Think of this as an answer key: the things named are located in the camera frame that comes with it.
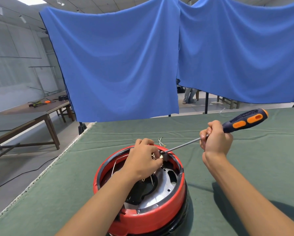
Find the blue curtain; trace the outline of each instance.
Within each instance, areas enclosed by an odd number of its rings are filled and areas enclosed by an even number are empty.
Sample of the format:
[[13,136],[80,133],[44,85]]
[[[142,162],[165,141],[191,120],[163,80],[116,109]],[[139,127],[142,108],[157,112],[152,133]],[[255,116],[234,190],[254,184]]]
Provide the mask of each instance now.
[[180,85],[246,103],[294,102],[294,3],[179,6]]
[[80,122],[178,113],[178,0],[101,15],[40,12]]

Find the person's legs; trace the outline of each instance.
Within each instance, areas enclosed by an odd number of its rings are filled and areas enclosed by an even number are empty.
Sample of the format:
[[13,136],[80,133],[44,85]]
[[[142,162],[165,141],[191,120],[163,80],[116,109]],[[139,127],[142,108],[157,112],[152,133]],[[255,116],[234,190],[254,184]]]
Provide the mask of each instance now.
[[191,92],[191,88],[185,88],[185,94],[183,99],[183,104],[188,103],[189,93]]
[[196,103],[195,100],[193,99],[196,92],[197,92],[197,89],[192,89],[192,91],[189,95],[189,98],[188,98],[189,103]]

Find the wooden table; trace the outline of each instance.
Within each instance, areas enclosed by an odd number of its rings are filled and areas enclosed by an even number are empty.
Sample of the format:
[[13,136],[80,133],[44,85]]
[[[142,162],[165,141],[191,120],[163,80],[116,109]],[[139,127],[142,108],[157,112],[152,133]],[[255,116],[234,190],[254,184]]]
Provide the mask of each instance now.
[[[18,135],[19,133],[27,130],[28,128],[42,121],[45,122],[53,140],[51,142],[43,142],[43,143],[26,143],[26,144],[17,143],[15,145],[3,145],[3,146],[0,145],[0,149],[7,148],[5,151],[0,153],[0,157],[15,147],[28,147],[28,146],[41,146],[41,145],[54,144],[56,146],[56,149],[59,150],[60,142],[58,140],[57,134],[55,132],[55,129],[49,114],[59,110],[60,115],[62,116],[64,122],[66,122],[64,117],[65,115],[68,115],[72,121],[75,120],[73,112],[70,109],[69,100],[58,101],[58,97],[61,95],[66,95],[66,91],[47,96],[47,99],[52,101],[54,100],[55,101],[54,103],[48,103],[46,105],[42,105],[39,107],[29,107],[28,104],[23,104],[23,105],[0,112],[0,121],[2,122],[8,121],[8,126],[1,127],[0,129],[0,144],[2,144],[3,142],[11,139],[12,137]],[[66,108],[66,111],[67,111],[66,114],[63,113],[62,111],[63,108]],[[23,115],[26,115],[27,118],[24,122],[23,121],[21,122],[21,120],[17,118]]]

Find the table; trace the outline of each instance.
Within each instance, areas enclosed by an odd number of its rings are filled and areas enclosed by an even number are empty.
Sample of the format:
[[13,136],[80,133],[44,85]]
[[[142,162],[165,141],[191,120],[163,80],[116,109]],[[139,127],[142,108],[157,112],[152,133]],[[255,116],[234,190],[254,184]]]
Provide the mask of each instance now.
[[[66,91],[60,92],[54,95],[49,95],[49,100],[58,99],[58,96],[66,95]],[[64,114],[62,108],[66,108],[67,114]],[[70,109],[69,100],[58,101],[54,103],[48,103],[39,107],[29,107],[28,104],[23,104],[14,108],[7,109],[0,112],[0,144],[8,139],[18,135],[19,133],[27,130],[28,128],[36,125],[39,122],[44,121],[52,137],[52,142],[44,143],[28,143],[15,145],[0,145],[0,149],[6,148],[5,151],[0,153],[0,157],[15,147],[28,147],[28,146],[40,146],[54,144],[56,149],[59,150],[60,142],[55,132],[53,123],[49,114],[55,111],[60,111],[60,114],[65,121],[64,115],[68,115],[72,121],[74,121],[74,115]]]
[[[268,110],[269,119],[235,132],[229,161],[268,199],[294,220],[294,108]],[[198,137],[214,119],[240,112],[96,123],[74,142],[0,217],[0,235],[54,235],[93,195],[101,163],[137,138],[163,137],[168,148]],[[174,151],[192,199],[189,227],[179,235],[246,235],[193,143]]]

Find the right hand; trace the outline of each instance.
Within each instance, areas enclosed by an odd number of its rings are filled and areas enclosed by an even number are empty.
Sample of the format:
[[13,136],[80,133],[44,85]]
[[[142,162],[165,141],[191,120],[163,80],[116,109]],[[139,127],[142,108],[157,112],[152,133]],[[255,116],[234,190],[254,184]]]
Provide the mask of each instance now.
[[200,147],[204,150],[202,158],[207,167],[214,160],[226,158],[233,141],[233,136],[224,133],[222,124],[217,120],[208,123],[208,128],[200,132],[200,138]]

